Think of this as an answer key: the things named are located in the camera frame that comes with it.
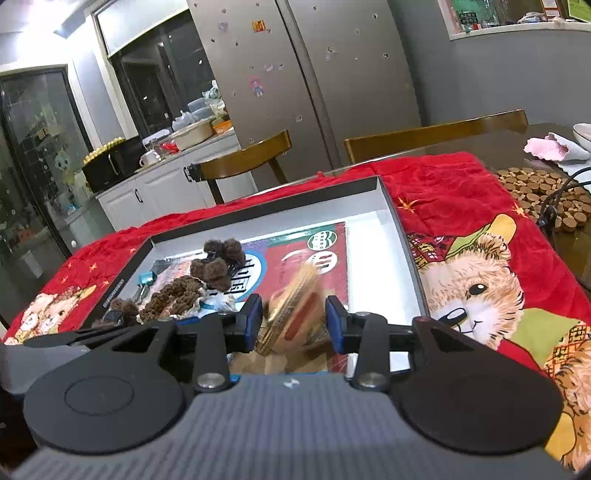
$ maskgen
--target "kitchen counter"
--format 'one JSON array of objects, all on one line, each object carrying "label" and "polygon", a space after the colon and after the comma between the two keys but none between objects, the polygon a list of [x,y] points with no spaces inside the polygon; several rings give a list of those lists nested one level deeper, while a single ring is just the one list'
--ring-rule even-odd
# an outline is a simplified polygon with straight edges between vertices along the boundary
[{"label": "kitchen counter", "polygon": [[[240,149],[233,130],[138,170],[96,198],[116,231],[141,226],[169,213],[190,212],[215,205],[206,181],[196,182],[187,167]],[[225,202],[256,193],[250,172],[217,180]]]}]

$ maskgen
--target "wooden trivet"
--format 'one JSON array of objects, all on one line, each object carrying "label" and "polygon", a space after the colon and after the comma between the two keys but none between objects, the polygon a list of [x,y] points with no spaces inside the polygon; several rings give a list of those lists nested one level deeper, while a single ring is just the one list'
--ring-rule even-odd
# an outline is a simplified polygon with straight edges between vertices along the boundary
[{"label": "wooden trivet", "polygon": [[[540,218],[541,205],[546,197],[559,190],[566,182],[560,173],[531,168],[511,167],[497,171],[499,181],[534,222]],[[563,192],[558,201],[556,231],[574,232],[591,218],[591,196],[581,187]]]}]

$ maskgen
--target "chair backrest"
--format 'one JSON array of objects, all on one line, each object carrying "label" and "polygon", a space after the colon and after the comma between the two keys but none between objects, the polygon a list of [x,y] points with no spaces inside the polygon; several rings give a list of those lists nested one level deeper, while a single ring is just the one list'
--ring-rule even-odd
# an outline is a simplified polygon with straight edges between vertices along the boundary
[{"label": "chair backrest", "polygon": [[240,175],[268,163],[279,184],[287,183],[287,178],[276,157],[291,148],[290,135],[283,130],[274,137],[235,151],[223,157],[199,164],[200,177],[207,180],[216,203],[224,203],[216,180]]},{"label": "chair backrest", "polygon": [[480,135],[495,130],[513,130],[523,133],[528,127],[523,110],[481,116],[449,124],[430,125],[398,132],[347,138],[345,148],[351,163],[425,147],[456,138]]}]

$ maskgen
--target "white mug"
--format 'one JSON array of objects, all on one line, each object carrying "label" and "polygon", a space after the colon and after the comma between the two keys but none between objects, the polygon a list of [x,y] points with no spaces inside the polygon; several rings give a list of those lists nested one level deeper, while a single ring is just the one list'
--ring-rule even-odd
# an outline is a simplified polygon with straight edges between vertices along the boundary
[{"label": "white mug", "polygon": [[156,163],[158,160],[160,160],[160,156],[156,153],[156,150],[150,150],[141,156],[139,166],[146,167],[152,163]]}]

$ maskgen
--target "white window sill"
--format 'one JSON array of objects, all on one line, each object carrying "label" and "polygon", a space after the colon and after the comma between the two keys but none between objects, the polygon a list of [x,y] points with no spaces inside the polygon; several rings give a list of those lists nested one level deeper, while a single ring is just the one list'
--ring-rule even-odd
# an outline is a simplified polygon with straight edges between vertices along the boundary
[{"label": "white window sill", "polygon": [[493,33],[518,32],[522,30],[579,30],[589,32],[591,31],[591,23],[540,22],[516,25],[503,25],[502,27],[482,28],[479,30],[472,30],[471,32],[450,34],[449,39],[458,40],[459,38],[477,37],[479,35],[488,35]]}]

